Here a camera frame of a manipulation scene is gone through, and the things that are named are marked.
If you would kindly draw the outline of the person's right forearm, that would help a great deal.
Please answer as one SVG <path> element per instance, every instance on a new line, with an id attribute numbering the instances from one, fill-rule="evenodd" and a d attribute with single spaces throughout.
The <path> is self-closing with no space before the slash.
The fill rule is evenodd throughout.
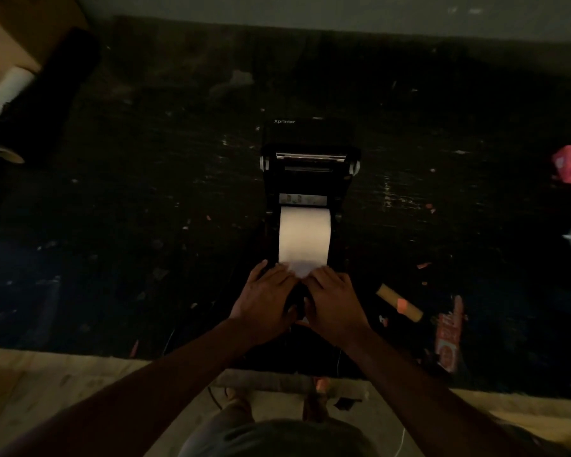
<path id="1" fill-rule="evenodd" d="M 372 329 L 353 331 L 343 350 L 425 457 L 541 457 L 404 359 Z"/>

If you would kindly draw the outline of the white label paper roll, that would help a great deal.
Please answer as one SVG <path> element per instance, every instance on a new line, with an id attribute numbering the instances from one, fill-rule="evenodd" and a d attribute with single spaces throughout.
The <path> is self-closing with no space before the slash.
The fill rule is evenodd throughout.
<path id="1" fill-rule="evenodd" d="M 278 262 L 298 278 L 327 265 L 331 243 L 331 213 L 327 208 L 282 207 Z"/>

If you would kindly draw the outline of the black label printer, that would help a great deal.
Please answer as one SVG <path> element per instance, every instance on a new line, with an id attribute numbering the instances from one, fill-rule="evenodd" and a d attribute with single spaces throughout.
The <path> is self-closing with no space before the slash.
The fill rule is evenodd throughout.
<path id="1" fill-rule="evenodd" d="M 360 162 L 361 150 L 351 122 L 323 117 L 267 121 L 259 158 L 266 195 L 263 257 L 279 263 L 282 207 L 315 207 L 331 213 L 327 264 L 336 260 L 343 203 Z"/>

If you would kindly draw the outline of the person's left foot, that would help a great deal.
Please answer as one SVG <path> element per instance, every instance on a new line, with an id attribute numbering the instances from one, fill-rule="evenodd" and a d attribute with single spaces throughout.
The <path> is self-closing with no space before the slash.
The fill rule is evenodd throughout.
<path id="1" fill-rule="evenodd" d="M 246 417 L 246 420 L 253 421 L 248 391 L 226 387 L 224 393 L 226 397 L 226 405 L 223 407 L 224 411 L 243 415 Z"/>

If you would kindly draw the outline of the brown cardboard box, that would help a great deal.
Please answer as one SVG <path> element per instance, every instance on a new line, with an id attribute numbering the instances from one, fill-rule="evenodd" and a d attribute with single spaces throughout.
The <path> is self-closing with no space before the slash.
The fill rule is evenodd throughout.
<path id="1" fill-rule="evenodd" d="M 74 27 L 89 28 L 76 0 L 0 0 L 0 81 L 12 67 L 38 72 Z"/>

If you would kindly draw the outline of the person's foot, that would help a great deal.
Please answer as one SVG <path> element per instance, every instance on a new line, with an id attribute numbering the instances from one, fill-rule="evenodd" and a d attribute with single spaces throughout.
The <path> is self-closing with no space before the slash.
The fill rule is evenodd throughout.
<path id="1" fill-rule="evenodd" d="M 253 421 L 248 391 L 226 387 L 224 393 L 226 397 L 226 405 L 223 407 L 224 411 L 243 415 L 246 417 L 246 420 Z"/>
<path id="2" fill-rule="evenodd" d="M 313 377 L 314 390 L 309 393 L 303 402 L 302 421 L 322 423 L 329 418 L 327 411 L 328 393 L 331 383 L 328 377 Z"/>

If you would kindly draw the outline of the person's left forearm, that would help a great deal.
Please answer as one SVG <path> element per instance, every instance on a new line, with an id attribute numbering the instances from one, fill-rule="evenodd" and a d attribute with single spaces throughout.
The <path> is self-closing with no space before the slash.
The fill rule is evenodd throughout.
<path id="1" fill-rule="evenodd" d="M 59 412 L 0 457 L 144 457 L 185 407 L 261 343 L 259 324 L 231 319 Z"/>

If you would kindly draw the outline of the red and white packet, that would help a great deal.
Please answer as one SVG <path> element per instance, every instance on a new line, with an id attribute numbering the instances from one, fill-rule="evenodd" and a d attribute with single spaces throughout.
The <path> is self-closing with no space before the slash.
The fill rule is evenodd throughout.
<path id="1" fill-rule="evenodd" d="M 463 298 L 454 297 L 454 305 L 449 313 L 440 313 L 437 317 L 434 353 L 438 365 L 447 373 L 455 374 L 460 358 L 460 343 L 467 315 Z"/>

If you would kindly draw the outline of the person's left hand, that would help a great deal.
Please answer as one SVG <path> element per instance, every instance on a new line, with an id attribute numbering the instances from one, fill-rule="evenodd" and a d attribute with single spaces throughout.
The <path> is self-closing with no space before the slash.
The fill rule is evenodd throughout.
<path id="1" fill-rule="evenodd" d="M 247 278 L 229 315 L 246 339 L 247 347 L 267 343 L 297 321 L 298 310 L 295 305 L 287 306 L 287 298 L 298 283 L 299 278 L 287 264 L 265 268 L 259 280 L 251 285 Z"/>

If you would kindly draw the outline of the person's right foot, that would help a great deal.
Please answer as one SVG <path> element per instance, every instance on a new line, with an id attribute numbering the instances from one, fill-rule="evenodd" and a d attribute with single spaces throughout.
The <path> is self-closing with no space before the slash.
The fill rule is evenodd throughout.
<path id="1" fill-rule="evenodd" d="M 303 402 L 302 421 L 322 423 L 329 418 L 327 411 L 328 393 L 331 383 L 328 377 L 313 377 L 314 390 L 309 393 Z"/>

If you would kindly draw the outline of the person's right hand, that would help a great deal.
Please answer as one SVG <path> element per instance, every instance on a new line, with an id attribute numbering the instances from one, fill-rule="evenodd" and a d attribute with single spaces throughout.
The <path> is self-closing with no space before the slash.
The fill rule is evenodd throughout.
<path id="1" fill-rule="evenodd" d="M 312 330 L 346 353 L 371 333 L 353 286 L 350 294 L 311 295 L 305 314 Z"/>

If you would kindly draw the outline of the brown cardboard tube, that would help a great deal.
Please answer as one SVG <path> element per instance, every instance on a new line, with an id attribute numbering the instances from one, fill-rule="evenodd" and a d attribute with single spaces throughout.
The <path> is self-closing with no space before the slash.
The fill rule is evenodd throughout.
<path id="1" fill-rule="evenodd" d="M 414 323 L 419 323 L 423 318 L 424 313 L 418 307 L 412 304 L 409 300 L 404 299 L 386 284 L 380 285 L 379 289 L 376 291 L 376 295 L 395 308 L 399 314 L 405 316 Z"/>

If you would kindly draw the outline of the black material roll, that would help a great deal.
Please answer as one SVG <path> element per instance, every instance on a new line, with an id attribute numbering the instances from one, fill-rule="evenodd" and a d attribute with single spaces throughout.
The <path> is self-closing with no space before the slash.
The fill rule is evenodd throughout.
<path id="1" fill-rule="evenodd" d="M 13 164 L 46 159 L 58 145 L 76 93 L 99 60 L 99 40 L 87 30 L 71 29 L 0 114 L 0 158 Z"/>

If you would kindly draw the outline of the person's grey clothing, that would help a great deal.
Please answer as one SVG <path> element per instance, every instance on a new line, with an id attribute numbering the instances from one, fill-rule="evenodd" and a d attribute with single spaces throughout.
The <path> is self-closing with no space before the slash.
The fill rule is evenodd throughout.
<path id="1" fill-rule="evenodd" d="M 227 406 L 195 430 L 178 457 L 380 457 L 361 430 L 328 417 L 322 422 L 256 422 L 251 411 Z"/>

